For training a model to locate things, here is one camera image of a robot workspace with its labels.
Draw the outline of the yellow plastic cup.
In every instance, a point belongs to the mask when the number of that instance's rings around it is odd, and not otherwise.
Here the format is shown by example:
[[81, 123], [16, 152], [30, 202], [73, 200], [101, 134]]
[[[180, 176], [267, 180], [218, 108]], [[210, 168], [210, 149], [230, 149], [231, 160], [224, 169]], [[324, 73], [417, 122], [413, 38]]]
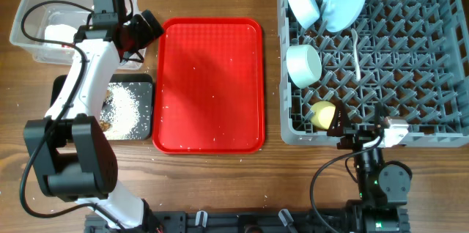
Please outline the yellow plastic cup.
[[313, 126], [327, 130], [333, 120], [336, 106], [328, 101], [319, 101], [311, 107], [310, 111], [313, 113], [311, 118]]

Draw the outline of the dark brown food lump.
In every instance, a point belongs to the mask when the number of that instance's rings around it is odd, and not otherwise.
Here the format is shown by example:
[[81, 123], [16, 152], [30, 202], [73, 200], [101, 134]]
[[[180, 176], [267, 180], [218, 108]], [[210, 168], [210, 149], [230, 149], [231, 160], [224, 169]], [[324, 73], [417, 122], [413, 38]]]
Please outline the dark brown food lump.
[[100, 120], [99, 124], [100, 124], [100, 128], [103, 132], [106, 132], [111, 127], [111, 124], [109, 122], [105, 122], [105, 121], [102, 121], [102, 120]]

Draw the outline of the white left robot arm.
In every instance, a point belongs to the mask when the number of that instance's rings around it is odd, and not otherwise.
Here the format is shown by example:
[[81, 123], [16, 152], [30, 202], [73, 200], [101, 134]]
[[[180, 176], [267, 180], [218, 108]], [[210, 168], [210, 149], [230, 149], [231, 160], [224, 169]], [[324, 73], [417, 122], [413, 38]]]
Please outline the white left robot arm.
[[131, 0], [93, 0], [70, 47], [73, 63], [53, 105], [23, 130], [29, 153], [23, 178], [34, 172], [45, 196], [88, 207], [107, 229], [162, 232], [148, 203], [118, 180], [118, 164], [100, 127], [108, 83], [126, 62], [143, 62], [141, 49], [164, 33], [150, 11], [136, 14]]

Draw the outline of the light green bowl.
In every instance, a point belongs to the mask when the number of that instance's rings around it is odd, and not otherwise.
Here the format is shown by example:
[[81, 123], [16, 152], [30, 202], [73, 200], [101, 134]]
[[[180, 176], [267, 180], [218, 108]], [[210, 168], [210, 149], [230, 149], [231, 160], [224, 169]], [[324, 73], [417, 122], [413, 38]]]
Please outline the light green bowl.
[[287, 49], [287, 72], [294, 85], [302, 89], [322, 76], [321, 58], [312, 45], [293, 45]]

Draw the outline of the light blue bowl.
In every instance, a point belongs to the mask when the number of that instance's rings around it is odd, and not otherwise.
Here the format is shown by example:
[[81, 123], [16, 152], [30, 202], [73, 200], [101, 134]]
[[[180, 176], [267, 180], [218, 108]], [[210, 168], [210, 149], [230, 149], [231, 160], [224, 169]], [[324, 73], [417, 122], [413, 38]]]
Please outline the light blue bowl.
[[287, 0], [289, 8], [298, 23], [304, 28], [310, 28], [320, 18], [320, 10], [316, 0]]

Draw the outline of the white plastic spoon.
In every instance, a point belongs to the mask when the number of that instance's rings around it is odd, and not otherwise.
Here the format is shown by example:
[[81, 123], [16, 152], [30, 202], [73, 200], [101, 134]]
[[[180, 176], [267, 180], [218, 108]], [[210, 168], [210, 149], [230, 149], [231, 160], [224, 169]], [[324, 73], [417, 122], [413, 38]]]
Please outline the white plastic spoon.
[[360, 63], [358, 58], [358, 33], [355, 29], [351, 29], [352, 34], [352, 53], [354, 58], [354, 65], [355, 65], [355, 78], [356, 81], [359, 82], [361, 80], [361, 69]]

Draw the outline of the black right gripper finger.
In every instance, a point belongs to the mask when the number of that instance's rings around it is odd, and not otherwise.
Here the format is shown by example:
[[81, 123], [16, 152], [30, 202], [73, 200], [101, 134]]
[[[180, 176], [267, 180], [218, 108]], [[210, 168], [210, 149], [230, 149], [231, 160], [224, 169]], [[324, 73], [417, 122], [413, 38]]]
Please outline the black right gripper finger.
[[382, 118], [385, 116], [385, 110], [381, 103], [377, 103], [374, 107], [374, 126], [379, 129], [382, 125]]
[[336, 102], [334, 105], [335, 111], [327, 130], [327, 136], [342, 137], [347, 135], [347, 131], [351, 129], [351, 121], [342, 101]]

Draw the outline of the white rice pile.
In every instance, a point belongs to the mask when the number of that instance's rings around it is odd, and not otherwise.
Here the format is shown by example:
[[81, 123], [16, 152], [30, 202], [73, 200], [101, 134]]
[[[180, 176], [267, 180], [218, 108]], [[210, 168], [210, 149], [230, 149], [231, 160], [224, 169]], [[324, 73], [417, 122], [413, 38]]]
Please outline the white rice pile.
[[150, 135], [152, 83], [113, 82], [108, 93], [112, 100], [104, 101], [100, 112], [100, 120], [111, 124], [105, 137], [110, 141], [146, 139]]

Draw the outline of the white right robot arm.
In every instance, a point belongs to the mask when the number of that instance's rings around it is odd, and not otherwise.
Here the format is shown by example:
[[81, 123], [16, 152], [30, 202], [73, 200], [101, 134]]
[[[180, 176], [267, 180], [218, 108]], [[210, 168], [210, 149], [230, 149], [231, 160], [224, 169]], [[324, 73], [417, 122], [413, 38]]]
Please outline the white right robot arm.
[[406, 205], [413, 173], [408, 166], [386, 161], [385, 148], [393, 147], [409, 133], [403, 118], [390, 116], [381, 104], [374, 107], [374, 127], [362, 130], [352, 125], [345, 105], [335, 103], [327, 134], [339, 137], [338, 149], [349, 149], [356, 172], [359, 200], [349, 200], [345, 207], [345, 232], [407, 232]]

